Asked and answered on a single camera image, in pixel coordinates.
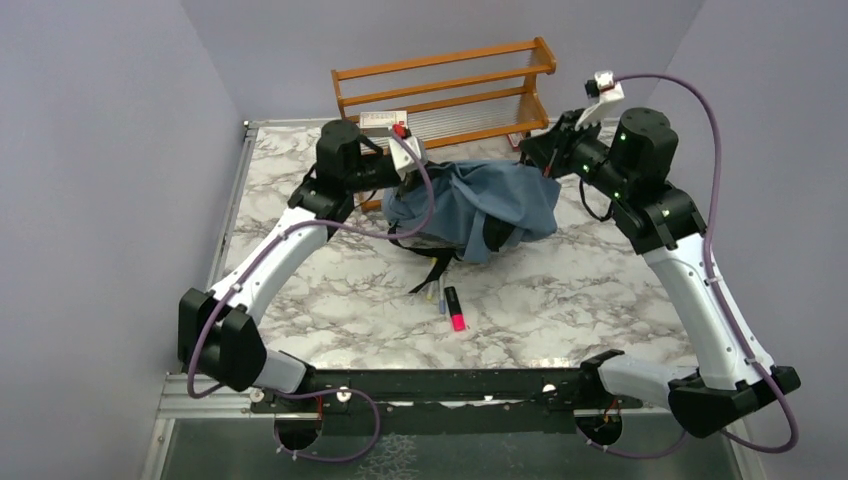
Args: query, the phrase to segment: blue backpack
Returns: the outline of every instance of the blue backpack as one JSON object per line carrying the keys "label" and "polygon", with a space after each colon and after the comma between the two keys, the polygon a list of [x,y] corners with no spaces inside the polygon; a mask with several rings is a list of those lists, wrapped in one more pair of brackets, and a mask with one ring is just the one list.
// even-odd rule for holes
{"label": "blue backpack", "polygon": [[[533,166],[503,160],[428,164],[436,208],[412,244],[392,243],[436,259],[427,278],[410,293],[438,280],[451,260],[486,263],[492,253],[541,240],[557,229],[554,207],[560,184]],[[387,189],[382,209],[389,233],[411,230],[427,213],[427,191]]]}

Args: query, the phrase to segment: blue cloth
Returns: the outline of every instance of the blue cloth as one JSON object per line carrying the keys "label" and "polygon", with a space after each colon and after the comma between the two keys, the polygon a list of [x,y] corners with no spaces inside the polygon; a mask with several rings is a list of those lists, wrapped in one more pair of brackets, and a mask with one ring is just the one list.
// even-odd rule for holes
{"label": "blue cloth", "polygon": [[[535,167],[484,160],[433,164],[436,209],[422,233],[458,245],[458,256],[485,263],[491,254],[483,240],[486,214],[516,228],[503,247],[541,240],[556,231],[554,207],[560,184]],[[397,198],[395,189],[383,195],[383,214],[398,232],[421,223],[427,213],[427,191],[420,186]]]}

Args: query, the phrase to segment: small white box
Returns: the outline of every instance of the small white box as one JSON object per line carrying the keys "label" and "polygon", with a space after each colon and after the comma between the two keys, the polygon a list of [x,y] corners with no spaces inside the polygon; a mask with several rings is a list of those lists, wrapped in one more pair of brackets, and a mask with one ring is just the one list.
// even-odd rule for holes
{"label": "small white box", "polygon": [[359,114],[359,129],[367,137],[388,137],[392,125],[409,127],[405,110],[386,112],[362,112]]}

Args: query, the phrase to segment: pink highlighter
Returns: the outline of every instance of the pink highlighter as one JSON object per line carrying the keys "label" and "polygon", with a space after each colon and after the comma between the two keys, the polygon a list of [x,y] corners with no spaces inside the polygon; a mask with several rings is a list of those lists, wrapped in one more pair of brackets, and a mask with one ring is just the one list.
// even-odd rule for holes
{"label": "pink highlighter", "polygon": [[445,300],[447,300],[453,331],[461,332],[465,330],[465,317],[462,316],[462,307],[459,306],[459,297],[456,296],[455,288],[445,288]]}

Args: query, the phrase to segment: red clip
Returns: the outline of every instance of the red clip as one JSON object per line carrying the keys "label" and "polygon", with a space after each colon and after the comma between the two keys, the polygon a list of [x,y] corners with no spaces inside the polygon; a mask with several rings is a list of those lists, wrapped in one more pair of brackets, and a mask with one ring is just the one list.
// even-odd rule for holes
{"label": "red clip", "polygon": [[407,132],[406,128],[404,128],[402,125],[394,124],[392,125],[392,130],[394,130],[394,132],[400,138],[406,138],[409,136],[409,133]]}

